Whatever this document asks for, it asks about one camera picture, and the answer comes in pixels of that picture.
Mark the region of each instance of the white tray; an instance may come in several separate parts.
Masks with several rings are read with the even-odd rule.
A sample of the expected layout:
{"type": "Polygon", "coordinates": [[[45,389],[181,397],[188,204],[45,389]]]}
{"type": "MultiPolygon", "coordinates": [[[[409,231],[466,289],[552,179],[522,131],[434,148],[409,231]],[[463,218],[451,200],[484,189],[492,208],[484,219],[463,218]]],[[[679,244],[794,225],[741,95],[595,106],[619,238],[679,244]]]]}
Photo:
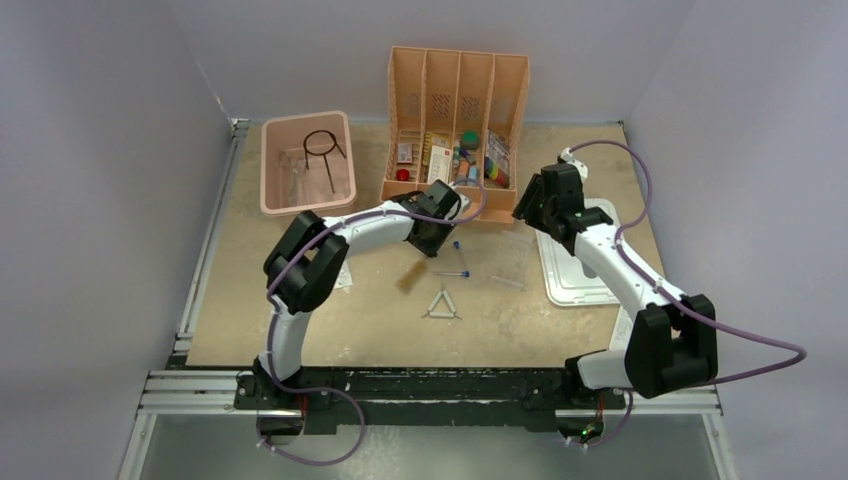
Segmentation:
{"type": "MultiPolygon", "coordinates": [[[[618,215],[609,200],[602,198],[587,198],[586,208],[600,207],[612,217],[617,226],[618,215]]],[[[583,263],[572,257],[565,247],[556,243],[550,235],[536,231],[539,244],[539,257],[542,259],[542,274],[545,276],[545,289],[548,299],[560,307],[584,305],[617,304],[618,299],[606,284],[594,276],[587,277],[583,271],[583,263]]]]}

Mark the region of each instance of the wall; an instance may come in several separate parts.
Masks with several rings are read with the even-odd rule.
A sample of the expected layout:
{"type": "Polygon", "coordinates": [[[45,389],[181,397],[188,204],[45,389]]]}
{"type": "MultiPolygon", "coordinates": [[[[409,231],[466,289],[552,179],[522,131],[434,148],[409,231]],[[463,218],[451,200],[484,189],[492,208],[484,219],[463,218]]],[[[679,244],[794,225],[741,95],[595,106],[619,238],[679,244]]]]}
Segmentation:
{"type": "Polygon", "coordinates": [[[3,478],[114,478],[228,149],[170,7],[0,3],[3,478]]]}
{"type": "MultiPolygon", "coordinates": [[[[807,347],[720,389],[744,478],[841,478],[848,4],[697,2],[629,122],[666,272],[721,321],[807,347]]],[[[723,373],[788,354],[720,337],[723,373]]]]}
{"type": "Polygon", "coordinates": [[[392,45],[530,55],[530,121],[626,118],[694,0],[171,0],[231,116],[388,117],[392,45]]]}

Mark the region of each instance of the table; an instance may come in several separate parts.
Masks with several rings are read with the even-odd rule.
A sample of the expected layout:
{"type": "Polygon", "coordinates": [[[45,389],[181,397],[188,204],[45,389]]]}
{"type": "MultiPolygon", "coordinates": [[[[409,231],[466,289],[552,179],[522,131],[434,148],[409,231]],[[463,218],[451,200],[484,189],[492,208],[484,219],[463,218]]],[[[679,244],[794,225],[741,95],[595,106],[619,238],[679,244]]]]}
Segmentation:
{"type": "MultiPolygon", "coordinates": [[[[201,292],[187,360],[191,366],[246,366],[264,350],[270,305],[264,298],[262,264],[287,221],[265,217],[259,210],[259,127],[253,125],[248,132],[223,212],[208,281],[201,292]]],[[[386,125],[352,125],[351,136],[358,189],[355,205],[364,209],[379,203],[389,130],[386,125]]],[[[564,147],[599,138],[625,141],[619,124],[525,125],[517,156],[519,193],[531,175],[553,163],[564,147]]],[[[587,198],[612,201],[622,221],[639,214],[644,203],[626,152],[597,146],[581,150],[578,158],[590,169],[584,187],[587,198]]],[[[532,229],[518,222],[510,230],[533,235],[532,229]]],[[[605,349],[618,306],[559,308],[551,304],[535,243],[521,291],[492,281],[500,236],[473,226],[458,227],[455,237],[464,247],[471,278],[428,273],[408,295],[401,294],[394,283],[420,258],[413,247],[393,245],[351,258],[353,285],[335,290],[313,314],[304,364],[561,366],[566,358],[605,349]],[[442,283],[462,320],[421,318],[442,283]]],[[[662,272],[647,221],[628,231],[627,239],[662,272]]],[[[456,270],[458,257],[452,249],[443,248],[428,263],[431,271],[456,270]]]]}

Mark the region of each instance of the metal ring stand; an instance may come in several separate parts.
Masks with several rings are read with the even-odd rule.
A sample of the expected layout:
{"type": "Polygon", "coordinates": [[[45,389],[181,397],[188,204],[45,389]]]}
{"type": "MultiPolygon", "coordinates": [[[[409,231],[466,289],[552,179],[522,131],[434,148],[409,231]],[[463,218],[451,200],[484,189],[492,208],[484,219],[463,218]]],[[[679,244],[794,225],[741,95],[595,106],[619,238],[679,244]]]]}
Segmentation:
{"type": "Polygon", "coordinates": [[[317,156],[324,157],[324,167],[327,169],[327,178],[330,179],[330,189],[333,191],[333,193],[336,193],[336,187],[335,187],[335,185],[333,185],[333,176],[330,175],[330,164],[327,162],[327,154],[329,154],[330,152],[333,151],[333,149],[336,149],[336,148],[339,149],[339,153],[342,154],[342,158],[347,160],[347,155],[345,155],[344,151],[342,150],[342,147],[339,146],[339,142],[338,142],[338,140],[336,140],[336,136],[333,135],[333,132],[331,132],[329,130],[315,130],[314,132],[310,133],[309,135],[307,135],[303,139],[303,158],[306,160],[306,169],[309,170],[309,155],[312,155],[314,157],[317,157],[317,156]],[[312,135],[315,135],[316,133],[326,133],[327,135],[330,136],[330,139],[333,141],[333,146],[330,147],[330,149],[327,150],[326,152],[316,153],[316,152],[310,151],[309,147],[306,145],[309,138],[312,135]]]}

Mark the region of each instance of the green object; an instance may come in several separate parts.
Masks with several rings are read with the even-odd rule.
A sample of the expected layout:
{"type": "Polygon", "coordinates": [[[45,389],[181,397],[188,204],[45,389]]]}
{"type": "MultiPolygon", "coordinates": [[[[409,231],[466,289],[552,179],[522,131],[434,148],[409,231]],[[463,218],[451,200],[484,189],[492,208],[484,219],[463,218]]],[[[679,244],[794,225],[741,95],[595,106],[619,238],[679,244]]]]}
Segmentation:
{"type": "Polygon", "coordinates": [[[459,139],[459,146],[465,150],[477,150],[480,146],[480,137],[477,136],[477,132],[465,132],[459,139]]]}

